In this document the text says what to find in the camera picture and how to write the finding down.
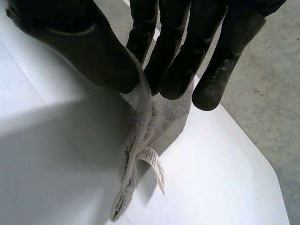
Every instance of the black glove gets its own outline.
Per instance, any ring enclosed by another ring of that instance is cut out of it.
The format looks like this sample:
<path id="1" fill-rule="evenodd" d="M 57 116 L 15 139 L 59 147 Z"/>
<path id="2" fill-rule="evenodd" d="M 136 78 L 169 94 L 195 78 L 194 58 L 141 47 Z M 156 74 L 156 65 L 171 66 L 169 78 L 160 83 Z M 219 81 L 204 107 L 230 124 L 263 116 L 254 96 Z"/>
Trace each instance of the black glove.
<path id="1" fill-rule="evenodd" d="M 128 49 L 143 63 L 154 35 L 160 9 L 160 36 L 145 68 L 152 94 L 180 98 L 192 82 L 222 19 L 221 35 L 204 75 L 193 93 L 193 103 L 213 110 L 222 98 L 244 48 L 285 0 L 130 0 L 134 27 Z M 187 37 L 181 43 L 188 12 Z"/>
<path id="2" fill-rule="evenodd" d="M 136 64 L 91 0 L 8 0 L 7 15 L 94 84 L 129 93 Z"/>

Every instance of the gray floor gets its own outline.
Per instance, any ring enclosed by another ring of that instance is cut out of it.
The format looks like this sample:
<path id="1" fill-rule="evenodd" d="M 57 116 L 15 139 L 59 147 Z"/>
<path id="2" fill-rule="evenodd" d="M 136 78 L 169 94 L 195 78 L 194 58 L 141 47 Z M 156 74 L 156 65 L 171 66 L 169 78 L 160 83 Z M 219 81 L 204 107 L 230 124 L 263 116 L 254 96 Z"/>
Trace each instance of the gray floor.
<path id="1" fill-rule="evenodd" d="M 132 23 L 129 7 L 122 0 L 96 2 L 125 44 Z M 276 171 L 292 225 L 300 221 L 299 9 L 298 0 L 289 0 L 267 17 L 262 31 L 245 49 L 221 102 Z"/>

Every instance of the gray towel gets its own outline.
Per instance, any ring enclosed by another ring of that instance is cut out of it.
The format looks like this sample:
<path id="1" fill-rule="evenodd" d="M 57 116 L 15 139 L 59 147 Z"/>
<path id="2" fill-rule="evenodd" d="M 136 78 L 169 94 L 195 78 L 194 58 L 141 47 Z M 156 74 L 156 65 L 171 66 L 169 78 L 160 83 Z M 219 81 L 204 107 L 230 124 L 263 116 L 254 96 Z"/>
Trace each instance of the gray towel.
<path id="1" fill-rule="evenodd" d="M 178 137 L 183 130 L 191 106 L 193 86 L 185 95 L 175 101 L 161 95 L 151 96 L 151 91 L 141 65 L 136 62 L 140 82 L 129 94 L 122 95 L 128 102 L 125 135 L 126 141 L 122 150 L 121 190 L 117 194 L 111 211 L 111 220 L 117 221 L 127 209 L 137 184 L 149 169 L 149 165 L 139 163 L 135 158 L 145 147 L 153 147 L 159 155 Z M 158 142 L 166 131 L 168 137 Z"/>

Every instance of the care label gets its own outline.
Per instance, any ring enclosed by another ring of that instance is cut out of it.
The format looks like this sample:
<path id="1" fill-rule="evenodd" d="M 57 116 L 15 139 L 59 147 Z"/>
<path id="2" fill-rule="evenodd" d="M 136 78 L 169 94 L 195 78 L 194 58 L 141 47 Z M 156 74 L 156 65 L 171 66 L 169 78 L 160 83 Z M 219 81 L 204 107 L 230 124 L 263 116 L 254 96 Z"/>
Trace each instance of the care label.
<path id="1" fill-rule="evenodd" d="M 150 147 L 145 147 L 135 159 L 144 160 L 154 168 L 159 189 L 165 195 L 165 170 L 156 151 Z"/>

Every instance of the glove finger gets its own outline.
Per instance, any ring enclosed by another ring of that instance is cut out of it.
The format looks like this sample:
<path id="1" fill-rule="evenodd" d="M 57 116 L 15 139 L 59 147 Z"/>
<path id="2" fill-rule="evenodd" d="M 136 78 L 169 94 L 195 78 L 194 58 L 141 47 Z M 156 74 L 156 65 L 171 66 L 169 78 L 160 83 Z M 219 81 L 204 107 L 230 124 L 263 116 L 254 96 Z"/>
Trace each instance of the glove finger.
<path id="1" fill-rule="evenodd" d="M 130 9 L 133 28 L 127 48 L 143 64 L 155 32 L 158 0 L 130 0 Z"/>
<path id="2" fill-rule="evenodd" d="M 180 46 L 190 5 L 190 0 L 159 0 L 161 33 L 145 68 L 153 95 Z"/>
<path id="3" fill-rule="evenodd" d="M 193 93 L 197 108 L 210 111 L 218 106 L 244 48 L 265 23 L 256 11 L 229 6 L 215 52 Z"/>

